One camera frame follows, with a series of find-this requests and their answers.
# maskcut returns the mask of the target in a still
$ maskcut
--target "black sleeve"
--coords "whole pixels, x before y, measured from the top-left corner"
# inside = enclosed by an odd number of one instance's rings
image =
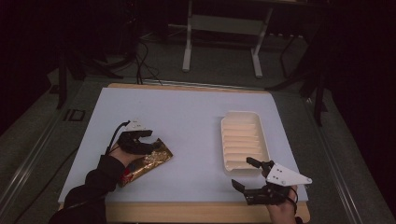
[[[49,224],[106,224],[105,197],[116,188],[124,169],[117,159],[102,156],[98,167],[87,174],[85,184],[68,192],[64,209],[54,214]]]

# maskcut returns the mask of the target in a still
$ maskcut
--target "hand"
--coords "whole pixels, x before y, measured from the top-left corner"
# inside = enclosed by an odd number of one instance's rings
[[[297,186],[291,186],[294,190],[297,190]],[[289,191],[289,198],[294,200],[296,197],[295,192],[291,189]],[[270,218],[274,224],[295,224],[294,217],[294,205],[286,200],[284,203],[279,205],[266,205],[268,212],[270,213]]]
[[[145,157],[145,155],[135,155],[125,152],[117,143],[110,149],[110,153],[108,155],[119,160],[125,167],[127,167],[132,161]]]

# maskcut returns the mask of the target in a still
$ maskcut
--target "plastic food tray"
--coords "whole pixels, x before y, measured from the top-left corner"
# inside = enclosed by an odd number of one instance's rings
[[[247,111],[230,111],[221,121],[224,171],[227,175],[258,175],[246,162],[247,157],[269,161],[267,145],[259,115]]]

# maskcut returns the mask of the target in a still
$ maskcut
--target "table leg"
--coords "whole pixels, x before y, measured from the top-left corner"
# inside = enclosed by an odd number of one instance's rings
[[[184,50],[184,60],[183,60],[183,72],[190,71],[190,61],[191,61],[191,12],[192,0],[189,1],[189,17],[187,18],[187,44]]]
[[[273,9],[270,7],[268,8],[267,15],[265,17],[265,21],[262,23],[262,29],[259,33],[259,38],[257,41],[256,48],[251,49],[251,58],[253,61],[254,73],[257,78],[262,78],[262,67],[260,66],[260,59],[259,59],[259,51],[260,47],[262,46],[262,41],[265,37],[265,32],[267,31],[268,22],[271,19]]]

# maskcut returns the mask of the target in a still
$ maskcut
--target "white table surface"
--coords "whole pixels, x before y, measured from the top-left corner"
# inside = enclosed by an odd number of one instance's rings
[[[262,176],[229,176],[224,173],[220,122],[228,111],[253,111],[262,127],[271,160],[298,172],[290,145],[270,93],[169,91],[103,88],[78,154],[64,184],[67,192],[84,183],[105,153],[116,128],[138,120],[161,138],[174,157],[124,188],[109,193],[108,202],[244,202],[231,179],[247,189],[264,185]],[[304,187],[299,200],[307,201]]]

